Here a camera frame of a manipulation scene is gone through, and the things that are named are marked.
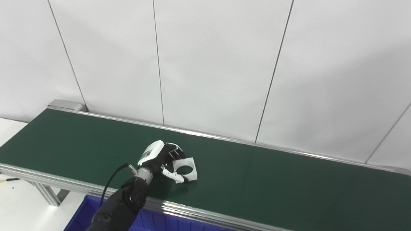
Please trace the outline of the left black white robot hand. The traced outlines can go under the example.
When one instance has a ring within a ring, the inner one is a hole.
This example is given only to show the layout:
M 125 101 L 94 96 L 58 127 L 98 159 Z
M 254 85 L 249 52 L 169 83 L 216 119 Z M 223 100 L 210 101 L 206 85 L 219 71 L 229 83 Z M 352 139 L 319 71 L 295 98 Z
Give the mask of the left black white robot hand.
M 177 173 L 173 166 L 173 161 L 185 159 L 184 151 L 174 143 L 164 143 L 161 140 L 150 144 L 138 161 L 136 177 L 150 184 L 153 177 L 158 174 L 175 180 L 176 183 L 188 183 L 189 180 Z

